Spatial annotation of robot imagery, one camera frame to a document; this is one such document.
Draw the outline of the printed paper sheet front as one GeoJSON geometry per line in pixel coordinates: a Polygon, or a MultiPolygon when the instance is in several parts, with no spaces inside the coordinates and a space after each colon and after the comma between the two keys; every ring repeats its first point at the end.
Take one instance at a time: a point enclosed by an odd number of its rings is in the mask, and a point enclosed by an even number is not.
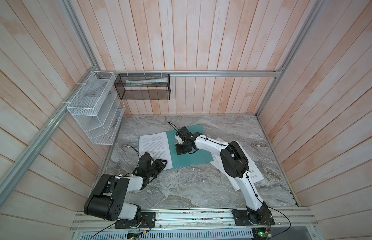
{"type": "Polygon", "coordinates": [[[154,160],[166,160],[168,163],[165,167],[165,170],[171,170],[173,168],[170,146],[166,132],[140,136],[139,153],[141,155],[144,153],[149,153],[154,160]]]}

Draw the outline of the printed paper sheet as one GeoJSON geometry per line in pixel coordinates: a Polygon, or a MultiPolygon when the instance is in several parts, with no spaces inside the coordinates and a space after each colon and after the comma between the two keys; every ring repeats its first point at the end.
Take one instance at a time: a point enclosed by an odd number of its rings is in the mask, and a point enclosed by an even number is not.
{"type": "MultiPolygon", "coordinates": [[[[251,177],[253,183],[255,184],[255,183],[263,180],[264,177],[261,174],[261,171],[256,166],[255,162],[247,154],[245,154],[245,155],[246,155],[247,159],[249,160],[249,163],[248,163],[248,166],[249,166],[249,169],[250,169],[249,176],[251,177]]],[[[224,170],[224,166],[223,166],[221,157],[218,156],[218,155],[215,155],[213,153],[212,153],[212,157],[213,157],[213,161],[210,162],[210,164],[212,164],[215,168],[217,168],[221,173],[223,173],[228,178],[229,182],[231,183],[231,185],[232,185],[232,187],[234,188],[235,191],[240,190],[240,187],[237,184],[237,182],[234,180],[234,178],[229,176],[226,173],[226,171],[224,170]]]]}
{"type": "Polygon", "coordinates": [[[166,132],[140,136],[139,153],[141,155],[144,153],[149,153],[154,160],[166,160],[168,163],[165,167],[165,170],[171,170],[173,168],[170,146],[166,132]]]}

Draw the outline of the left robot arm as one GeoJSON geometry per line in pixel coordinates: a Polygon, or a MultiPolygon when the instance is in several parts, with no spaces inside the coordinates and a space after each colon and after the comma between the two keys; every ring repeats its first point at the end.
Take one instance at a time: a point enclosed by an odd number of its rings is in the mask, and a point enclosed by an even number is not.
{"type": "Polygon", "coordinates": [[[84,206],[84,213],[108,221],[128,223],[137,226],[141,223],[142,210],[135,204],[125,201],[128,192],[143,190],[166,168],[168,161],[154,159],[144,153],[132,173],[124,177],[103,174],[84,206]]]}

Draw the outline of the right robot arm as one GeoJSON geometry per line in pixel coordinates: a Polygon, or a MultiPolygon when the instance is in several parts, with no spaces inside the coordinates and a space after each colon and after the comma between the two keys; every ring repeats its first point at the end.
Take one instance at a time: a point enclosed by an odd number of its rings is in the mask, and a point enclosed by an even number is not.
{"type": "Polygon", "coordinates": [[[193,134],[186,127],[179,129],[175,138],[178,141],[176,144],[178,155],[193,154],[193,150],[205,150],[219,155],[226,174],[234,178],[246,200],[247,211],[232,210],[232,214],[247,224],[262,223],[262,219],[268,213],[268,206],[259,196],[251,180],[250,157],[238,142],[226,143],[212,140],[199,132],[193,134]]]}

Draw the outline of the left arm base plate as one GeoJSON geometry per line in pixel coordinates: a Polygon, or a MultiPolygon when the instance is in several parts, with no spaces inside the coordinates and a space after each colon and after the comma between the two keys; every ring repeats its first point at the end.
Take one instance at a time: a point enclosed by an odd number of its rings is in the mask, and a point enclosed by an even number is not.
{"type": "Polygon", "coordinates": [[[156,213],[143,212],[138,213],[133,220],[119,220],[115,224],[115,229],[133,230],[138,228],[152,229],[155,227],[156,213]]]}

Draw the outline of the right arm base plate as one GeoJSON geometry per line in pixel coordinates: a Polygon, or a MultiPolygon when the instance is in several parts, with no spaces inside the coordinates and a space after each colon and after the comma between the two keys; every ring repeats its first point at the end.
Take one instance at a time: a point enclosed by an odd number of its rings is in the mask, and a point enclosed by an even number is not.
{"type": "Polygon", "coordinates": [[[274,217],[270,210],[261,213],[260,211],[233,209],[232,214],[236,226],[275,225],[274,217]]]}

